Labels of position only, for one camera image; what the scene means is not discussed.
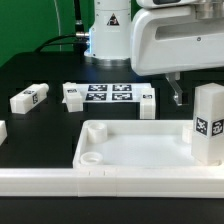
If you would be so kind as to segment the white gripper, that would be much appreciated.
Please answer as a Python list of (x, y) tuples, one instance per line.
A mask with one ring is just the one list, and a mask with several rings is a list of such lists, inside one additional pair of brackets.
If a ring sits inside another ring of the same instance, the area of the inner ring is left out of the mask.
[(224, 66), (224, 3), (142, 3), (132, 21), (131, 67), (166, 73), (183, 104), (180, 71)]

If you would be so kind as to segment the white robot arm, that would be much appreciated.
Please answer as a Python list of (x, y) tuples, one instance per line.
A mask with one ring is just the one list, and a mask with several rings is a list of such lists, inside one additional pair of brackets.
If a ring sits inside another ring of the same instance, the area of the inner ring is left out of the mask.
[(129, 64), (140, 75), (164, 74), (181, 105), (182, 71), (224, 66), (224, 0), (94, 0), (85, 58), (101, 66)]

